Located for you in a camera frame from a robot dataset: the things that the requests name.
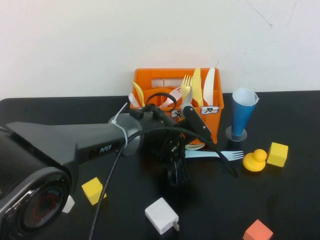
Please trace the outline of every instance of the rubber duck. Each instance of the rubber duck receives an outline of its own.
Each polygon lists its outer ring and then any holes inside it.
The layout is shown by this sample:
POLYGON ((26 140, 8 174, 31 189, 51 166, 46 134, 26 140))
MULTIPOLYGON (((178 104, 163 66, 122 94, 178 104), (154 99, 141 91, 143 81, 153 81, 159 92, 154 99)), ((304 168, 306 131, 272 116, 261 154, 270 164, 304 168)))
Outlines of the rubber duck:
POLYGON ((251 172, 260 172, 266 166, 267 156, 266 151, 257 149, 244 156, 243 165, 251 172))

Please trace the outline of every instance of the power adapter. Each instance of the power adapter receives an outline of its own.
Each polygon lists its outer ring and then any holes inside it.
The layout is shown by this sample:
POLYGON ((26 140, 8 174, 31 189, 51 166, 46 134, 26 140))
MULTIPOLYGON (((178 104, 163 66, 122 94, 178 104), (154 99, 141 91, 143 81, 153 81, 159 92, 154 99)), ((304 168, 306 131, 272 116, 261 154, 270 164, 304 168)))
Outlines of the power adapter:
POLYGON ((144 213, 160 234, 165 233, 172 226, 176 231, 180 229, 177 223, 179 216, 163 197, 148 206, 144 213))

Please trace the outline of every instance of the yellow plastic knife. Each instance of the yellow plastic knife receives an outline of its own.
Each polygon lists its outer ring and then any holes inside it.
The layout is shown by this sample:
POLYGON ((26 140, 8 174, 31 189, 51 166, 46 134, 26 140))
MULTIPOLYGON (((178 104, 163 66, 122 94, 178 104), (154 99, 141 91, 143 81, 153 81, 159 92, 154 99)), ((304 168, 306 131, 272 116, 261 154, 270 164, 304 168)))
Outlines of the yellow plastic knife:
POLYGON ((193 73, 192 93, 193 99, 198 103, 198 107, 202 107, 204 105, 204 100, 202 98, 200 68, 196 68, 193 73))

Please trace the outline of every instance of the orange foam cube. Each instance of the orange foam cube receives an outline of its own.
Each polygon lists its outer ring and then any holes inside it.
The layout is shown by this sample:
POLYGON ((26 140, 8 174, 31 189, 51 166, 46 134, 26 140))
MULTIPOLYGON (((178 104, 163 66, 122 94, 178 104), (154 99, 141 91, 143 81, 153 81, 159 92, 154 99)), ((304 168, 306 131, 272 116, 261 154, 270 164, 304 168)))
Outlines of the orange foam cube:
POLYGON ((243 240, 269 240, 274 233, 258 219, 245 231, 243 240))

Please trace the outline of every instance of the yellow plastic spoon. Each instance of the yellow plastic spoon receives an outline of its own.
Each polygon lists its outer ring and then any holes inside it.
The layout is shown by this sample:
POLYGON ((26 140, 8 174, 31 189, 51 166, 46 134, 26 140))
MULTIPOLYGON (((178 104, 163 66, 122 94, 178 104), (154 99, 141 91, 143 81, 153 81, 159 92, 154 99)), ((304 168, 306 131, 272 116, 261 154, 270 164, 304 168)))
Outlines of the yellow plastic spoon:
POLYGON ((138 93, 138 97, 139 97, 139 100, 141 102, 142 107, 144 107, 145 106, 144 92, 142 91, 141 87, 137 83, 132 81, 132 84, 133 84, 136 92, 138 93))

